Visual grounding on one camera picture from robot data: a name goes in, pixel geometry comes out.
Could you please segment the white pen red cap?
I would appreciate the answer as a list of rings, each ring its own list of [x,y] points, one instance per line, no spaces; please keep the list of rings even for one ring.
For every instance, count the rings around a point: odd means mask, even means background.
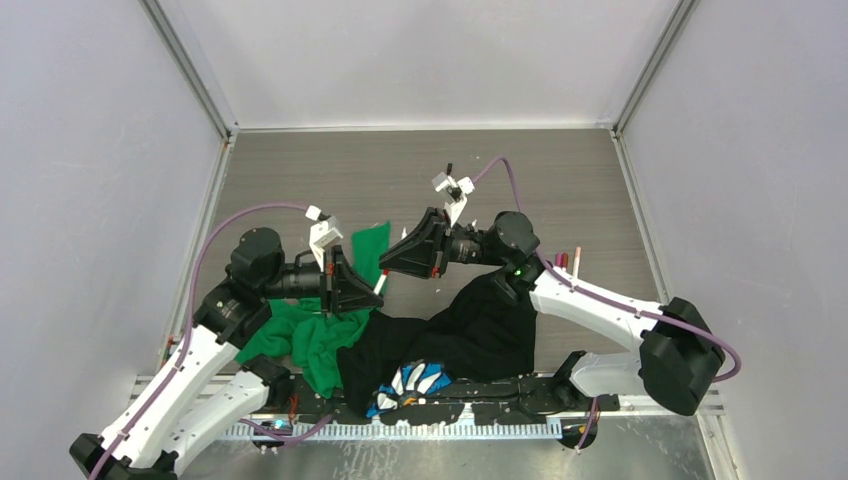
[[[377,282],[374,285],[373,291],[378,296],[384,295],[384,290],[385,290],[385,285],[386,285],[386,282],[387,282],[387,279],[388,279],[388,275],[389,275],[389,271],[387,269],[383,269],[381,271],[380,276],[378,277]]]

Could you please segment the white pen pink tip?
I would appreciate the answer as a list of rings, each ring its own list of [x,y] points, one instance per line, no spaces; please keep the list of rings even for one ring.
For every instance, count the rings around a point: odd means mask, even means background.
[[[581,265],[581,256],[582,256],[582,248],[577,246],[574,251],[574,256],[572,259],[572,269],[571,275],[574,281],[579,278],[579,270]]]

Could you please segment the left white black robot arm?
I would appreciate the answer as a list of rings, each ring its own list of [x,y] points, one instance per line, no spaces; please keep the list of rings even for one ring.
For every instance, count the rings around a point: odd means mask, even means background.
[[[70,455],[89,479],[176,479],[226,429],[290,403],[289,370],[267,355],[249,360],[202,404],[197,397],[271,317],[273,299],[317,298],[324,312],[376,308],[380,294],[333,246],[324,263],[288,263],[278,233],[254,228],[233,250],[226,277],[201,301],[176,351],[125,412],[83,433]]]

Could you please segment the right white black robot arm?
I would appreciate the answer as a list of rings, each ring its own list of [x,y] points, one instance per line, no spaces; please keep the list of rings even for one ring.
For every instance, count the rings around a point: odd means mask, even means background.
[[[624,347],[619,354],[572,353],[555,384],[558,403],[582,409],[602,395],[647,395],[668,411],[692,416],[717,380],[727,348],[688,300],[666,304],[617,294],[582,281],[538,254],[529,218],[499,213],[481,230],[453,226],[442,209],[429,208],[412,232],[379,258],[384,270],[428,279],[449,264],[495,267],[495,291],[516,303],[593,330]]]

